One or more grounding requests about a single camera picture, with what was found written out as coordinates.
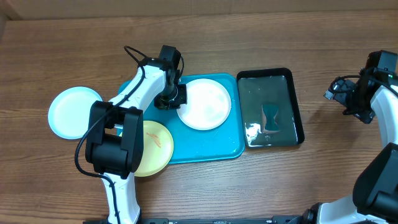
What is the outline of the white plate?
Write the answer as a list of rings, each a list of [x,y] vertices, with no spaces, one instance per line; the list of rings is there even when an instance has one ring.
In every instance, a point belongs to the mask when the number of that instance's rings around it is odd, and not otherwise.
[[[231,111],[227,89],[211,79],[200,78],[186,84],[187,103],[177,110],[178,117],[188,127],[207,131],[223,124]]]

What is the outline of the yellow plate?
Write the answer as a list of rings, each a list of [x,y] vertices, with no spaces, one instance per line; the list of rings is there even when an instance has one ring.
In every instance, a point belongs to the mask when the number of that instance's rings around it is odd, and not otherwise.
[[[170,131],[155,121],[144,121],[144,150],[136,177],[149,177],[163,170],[172,158],[174,140]]]

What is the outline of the green dish sponge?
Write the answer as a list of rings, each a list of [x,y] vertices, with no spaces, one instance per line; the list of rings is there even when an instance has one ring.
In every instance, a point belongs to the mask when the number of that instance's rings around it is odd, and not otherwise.
[[[275,117],[278,114],[278,106],[273,104],[262,105],[262,132],[276,133],[279,131],[279,126],[275,122]]]

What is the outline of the light blue plate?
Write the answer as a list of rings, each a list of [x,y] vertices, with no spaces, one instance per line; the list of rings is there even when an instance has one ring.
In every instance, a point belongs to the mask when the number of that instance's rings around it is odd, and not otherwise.
[[[64,139],[80,139],[88,130],[90,109],[100,95],[85,86],[61,92],[51,103],[48,112],[50,129]]]

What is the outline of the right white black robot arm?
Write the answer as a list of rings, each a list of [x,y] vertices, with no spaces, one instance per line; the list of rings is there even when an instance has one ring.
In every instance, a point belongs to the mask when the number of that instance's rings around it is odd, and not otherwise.
[[[370,106],[384,149],[359,175],[351,195],[315,204],[291,223],[397,223],[397,87],[374,75],[361,78],[379,85]]]

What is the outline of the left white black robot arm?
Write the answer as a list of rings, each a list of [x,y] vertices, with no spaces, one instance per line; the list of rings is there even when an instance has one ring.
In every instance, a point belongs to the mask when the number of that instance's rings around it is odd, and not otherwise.
[[[139,221],[134,173],[144,152],[144,112],[151,103],[175,110],[187,102],[186,87],[179,82],[183,69],[180,56],[146,57],[122,92],[91,106],[88,130],[77,148],[85,148],[85,159],[94,168],[90,175],[104,183],[109,205],[105,223]]]

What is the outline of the blue plastic tray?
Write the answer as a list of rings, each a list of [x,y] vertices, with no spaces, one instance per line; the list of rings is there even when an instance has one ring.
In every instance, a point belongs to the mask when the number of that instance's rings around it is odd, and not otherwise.
[[[199,78],[208,78],[222,84],[231,97],[231,111],[226,121],[215,129],[199,131],[185,125],[176,110],[159,110],[151,103],[144,112],[144,120],[164,125],[174,140],[170,164],[206,162],[239,157],[245,148],[243,121],[235,77],[228,73],[183,76],[186,84]]]

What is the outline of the black water tray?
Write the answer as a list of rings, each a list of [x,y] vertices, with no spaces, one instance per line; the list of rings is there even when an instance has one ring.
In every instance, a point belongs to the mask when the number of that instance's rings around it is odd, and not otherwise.
[[[288,68],[242,71],[236,81],[248,148],[296,146],[304,142],[294,80]],[[266,104],[278,106],[276,133],[262,132],[262,105]]]

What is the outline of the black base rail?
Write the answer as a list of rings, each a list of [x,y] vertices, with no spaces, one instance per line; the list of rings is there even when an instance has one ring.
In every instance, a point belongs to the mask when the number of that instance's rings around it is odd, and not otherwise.
[[[167,218],[140,218],[138,224],[316,224],[314,215],[304,216],[274,216],[272,218],[255,218],[255,219],[187,219],[187,220],[169,220]]]

